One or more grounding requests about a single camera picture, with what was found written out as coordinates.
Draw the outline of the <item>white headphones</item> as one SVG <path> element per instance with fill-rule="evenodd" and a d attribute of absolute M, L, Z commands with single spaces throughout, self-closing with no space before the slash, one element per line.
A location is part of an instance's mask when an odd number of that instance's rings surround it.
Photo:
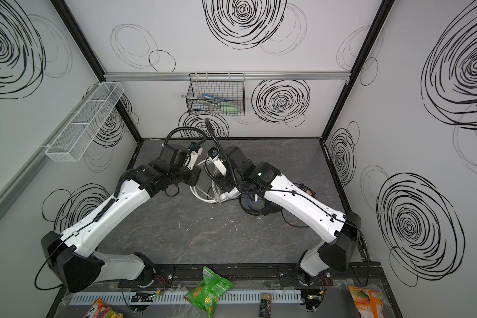
<path fill-rule="evenodd" d="M 187 159 L 188 168 L 190 170 L 193 170 L 194 168 L 204 168 L 206 164 L 211 162 L 214 162 L 214 160 L 210 158 L 202 160 L 199 163 L 196 163 L 194 158 Z M 197 185 L 190 186 L 189 189 L 198 200 L 207 204 L 222 204 L 227 201 L 238 200 L 240 196 L 237 188 L 233 188 L 226 192 L 225 190 L 219 189 L 215 181 L 211 182 L 211 185 L 207 190 L 203 190 Z"/>

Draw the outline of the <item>black blue headphones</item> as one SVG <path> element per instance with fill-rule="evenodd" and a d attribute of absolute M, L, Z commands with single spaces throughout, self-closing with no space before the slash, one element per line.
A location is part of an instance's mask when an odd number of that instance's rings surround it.
<path fill-rule="evenodd" d="M 286 217 L 284 208 L 282 208 L 280 205 L 267 201 L 259 193 L 240 194 L 238 196 L 238 201 L 241 209 L 246 214 L 251 215 L 253 217 L 263 217 L 279 213 L 281 218 L 287 225 L 298 229 L 309 228 L 309 226 L 302 221 L 299 221 L 298 224 L 290 223 L 290 220 Z"/>

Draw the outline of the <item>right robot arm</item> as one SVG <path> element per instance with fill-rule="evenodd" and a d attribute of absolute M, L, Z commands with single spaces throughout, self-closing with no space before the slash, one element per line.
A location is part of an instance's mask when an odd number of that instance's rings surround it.
<path fill-rule="evenodd" d="M 311 277 L 329 268 L 346 271 L 362 236 L 361 218 L 318 201 L 273 165 L 254 165 L 237 147 L 224 149 L 209 119 L 205 120 L 205 127 L 215 144 L 208 157 L 219 171 L 219 175 L 210 177 L 221 191 L 235 189 L 243 197 L 257 195 L 290 212 L 320 236 L 321 243 L 303 254 L 299 271 Z"/>

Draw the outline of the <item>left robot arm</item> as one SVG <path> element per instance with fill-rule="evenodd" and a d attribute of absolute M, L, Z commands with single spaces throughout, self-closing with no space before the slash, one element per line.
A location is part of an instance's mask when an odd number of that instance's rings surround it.
<path fill-rule="evenodd" d="M 171 185 L 195 186 L 201 170 L 196 166 L 207 134 L 192 128 L 201 139 L 183 147 L 170 144 L 178 127 L 164 139 L 158 158 L 136 169 L 126 170 L 114 193 L 82 220 L 61 233 L 51 231 L 41 240 L 45 266 L 71 293 L 85 290 L 96 282 L 126 280 L 147 288 L 156 279 L 154 264 L 142 253 L 130 255 L 103 254 L 100 243 L 136 208 Z"/>

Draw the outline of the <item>green snack bag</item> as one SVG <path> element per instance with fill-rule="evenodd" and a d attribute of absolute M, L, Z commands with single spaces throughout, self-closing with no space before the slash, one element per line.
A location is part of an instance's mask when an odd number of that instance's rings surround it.
<path fill-rule="evenodd" d="M 233 287 L 233 283 L 206 266 L 203 267 L 202 274 L 202 281 L 184 299 L 199 310 L 204 310 L 208 318 L 212 318 L 217 302 Z"/>

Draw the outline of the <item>dark can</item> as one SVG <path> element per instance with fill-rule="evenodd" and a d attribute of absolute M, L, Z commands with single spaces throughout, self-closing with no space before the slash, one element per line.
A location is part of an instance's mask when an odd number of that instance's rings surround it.
<path fill-rule="evenodd" d="M 271 318 L 272 312 L 272 295 L 271 294 L 261 294 L 260 295 L 260 309 L 259 309 L 259 318 Z"/>

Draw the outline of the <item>colourful snack packet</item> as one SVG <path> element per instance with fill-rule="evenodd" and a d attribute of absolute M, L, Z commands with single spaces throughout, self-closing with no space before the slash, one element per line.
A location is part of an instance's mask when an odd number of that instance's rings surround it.
<path fill-rule="evenodd" d="M 95 301 L 84 318 L 123 318 L 123 314 L 116 312 L 101 299 Z"/>

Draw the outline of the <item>orange snack bag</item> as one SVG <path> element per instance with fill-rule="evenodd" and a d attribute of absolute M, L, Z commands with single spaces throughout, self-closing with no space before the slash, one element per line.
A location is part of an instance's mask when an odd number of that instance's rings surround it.
<path fill-rule="evenodd" d="M 385 297 L 382 292 L 349 286 L 354 305 L 361 318 L 384 318 Z"/>

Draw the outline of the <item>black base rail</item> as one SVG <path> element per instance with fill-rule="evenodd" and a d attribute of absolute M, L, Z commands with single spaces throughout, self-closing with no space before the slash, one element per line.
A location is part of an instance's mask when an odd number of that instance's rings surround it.
<path fill-rule="evenodd" d="M 161 264 L 146 266 L 138 278 L 125 278 L 123 274 L 114 274 L 110 280 L 119 282 L 121 288 L 132 289 L 174 288 L 184 283 L 192 286 L 203 279 L 203 268 L 202 264 Z M 321 286 L 320 281 L 323 279 L 333 285 L 335 280 L 347 278 L 366 283 L 383 280 L 385 277 L 378 262 L 352 262 L 344 272 L 324 270 L 315 278 L 304 274 L 294 263 L 212 264 L 209 268 L 232 282 L 259 281 L 281 287 L 315 288 Z"/>

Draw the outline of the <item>clear wall shelf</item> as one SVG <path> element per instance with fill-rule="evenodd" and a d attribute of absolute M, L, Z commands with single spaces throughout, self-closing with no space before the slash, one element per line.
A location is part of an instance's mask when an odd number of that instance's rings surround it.
<path fill-rule="evenodd" d="M 113 114 L 123 94 L 119 82 L 102 82 L 93 87 L 47 146 L 45 155 L 54 162 L 78 162 Z"/>

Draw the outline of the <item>aluminium wall rail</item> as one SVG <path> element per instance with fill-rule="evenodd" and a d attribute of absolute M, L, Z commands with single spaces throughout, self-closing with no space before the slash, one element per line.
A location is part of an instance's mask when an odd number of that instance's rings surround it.
<path fill-rule="evenodd" d="M 227 81 L 227 80 L 348 80 L 349 71 L 248 71 L 248 72 L 114 72 L 104 78 L 112 82 Z"/>

